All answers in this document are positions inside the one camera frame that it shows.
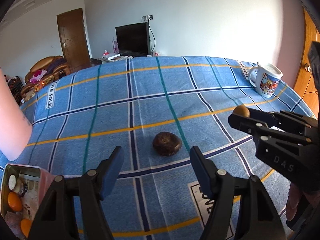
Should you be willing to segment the person hand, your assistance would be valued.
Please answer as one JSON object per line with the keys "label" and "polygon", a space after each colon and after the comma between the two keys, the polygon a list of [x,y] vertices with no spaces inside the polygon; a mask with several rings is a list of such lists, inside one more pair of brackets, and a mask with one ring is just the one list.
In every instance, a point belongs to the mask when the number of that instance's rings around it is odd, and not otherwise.
{"label": "person hand", "polygon": [[293,230],[298,230],[311,216],[318,204],[317,194],[307,194],[294,183],[290,184],[286,204],[286,224]]}

